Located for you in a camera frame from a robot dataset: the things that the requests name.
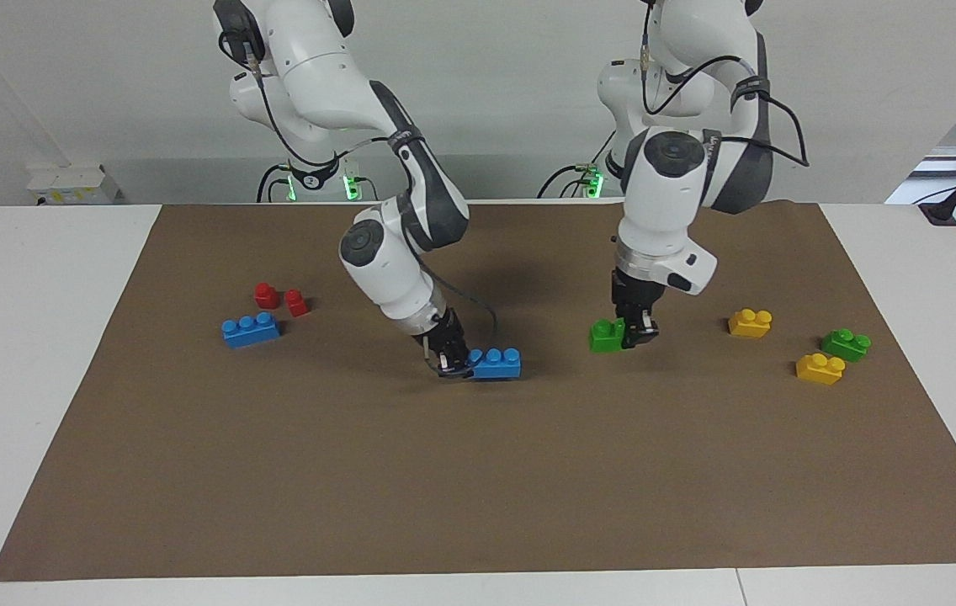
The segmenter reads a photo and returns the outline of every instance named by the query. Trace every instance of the red block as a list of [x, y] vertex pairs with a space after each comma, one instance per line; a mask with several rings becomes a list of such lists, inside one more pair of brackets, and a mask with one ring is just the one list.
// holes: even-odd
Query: red block
[[254, 289], [254, 300], [262, 310], [275, 310], [279, 307], [279, 292], [268, 283], [261, 283]]
[[283, 298], [287, 300], [287, 308], [289, 308], [290, 315], [293, 317], [297, 318], [310, 313], [310, 308], [305, 306], [305, 300], [302, 299], [301, 292], [290, 289], [284, 293]]

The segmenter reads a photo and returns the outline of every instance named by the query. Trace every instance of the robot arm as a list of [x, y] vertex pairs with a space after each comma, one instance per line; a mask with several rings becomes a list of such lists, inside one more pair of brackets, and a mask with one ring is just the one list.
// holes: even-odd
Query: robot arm
[[265, 91], [268, 99], [274, 80], [271, 86], [285, 93], [300, 128], [305, 121], [320, 130], [377, 130], [400, 160], [406, 191], [360, 212], [340, 242], [340, 260], [387, 318], [436, 354], [439, 372], [465, 372], [463, 327], [422, 271], [414, 247], [429, 252], [458, 242], [470, 219], [467, 204], [393, 92], [355, 64], [343, 42], [353, 23], [350, 1], [248, 4], [216, 0], [214, 10], [221, 41], [232, 57], [246, 57], [240, 62], [250, 67], [258, 96]]
[[[667, 287], [698, 295], [713, 276], [717, 258], [687, 233], [698, 208], [737, 214], [758, 205], [773, 165], [766, 45], [748, 19], [760, 3], [644, 3], [640, 60], [616, 61], [598, 81], [617, 125], [606, 165], [624, 189], [613, 303], [627, 325], [625, 348], [658, 334], [652, 306]], [[729, 133], [658, 125], [659, 115], [702, 114], [715, 84], [729, 92]]]

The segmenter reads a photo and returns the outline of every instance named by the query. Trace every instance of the white backdrop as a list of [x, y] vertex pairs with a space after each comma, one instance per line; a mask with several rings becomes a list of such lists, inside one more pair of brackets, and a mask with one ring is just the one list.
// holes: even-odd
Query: white backdrop
[[[24, 165], [55, 156], [10, 107], [69, 160], [104, 162], [131, 202], [250, 199], [281, 154], [231, 107], [235, 69], [215, 48], [211, 4], [0, 0], [0, 81], [13, 95], [0, 86], [0, 204], [25, 202]], [[359, 65], [397, 92], [470, 197], [533, 196], [552, 169], [589, 160], [612, 128], [598, 73], [636, 56], [644, 11], [637, 0], [354, 5]], [[956, 3], [767, 0], [754, 22], [814, 162], [778, 161], [772, 197], [881, 203], [956, 123]], [[359, 167], [382, 196], [401, 185], [386, 149]]]

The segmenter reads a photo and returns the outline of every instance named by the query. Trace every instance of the yellow block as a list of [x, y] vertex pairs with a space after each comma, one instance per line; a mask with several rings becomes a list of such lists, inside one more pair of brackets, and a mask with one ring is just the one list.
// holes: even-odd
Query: yellow block
[[827, 358], [823, 353], [812, 353], [796, 362], [796, 376], [814, 383], [832, 385], [844, 376], [844, 360]]
[[770, 311], [739, 310], [729, 318], [729, 333], [737, 337], [761, 338], [770, 332]]

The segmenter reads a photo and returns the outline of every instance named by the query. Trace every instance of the white table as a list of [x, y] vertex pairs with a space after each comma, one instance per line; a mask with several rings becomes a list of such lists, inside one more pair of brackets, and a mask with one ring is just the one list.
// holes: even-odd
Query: white table
[[[823, 210], [956, 438], [956, 230]], [[0, 549], [158, 212], [0, 207]], [[0, 603], [933, 606], [956, 603], [956, 565], [0, 583]]]

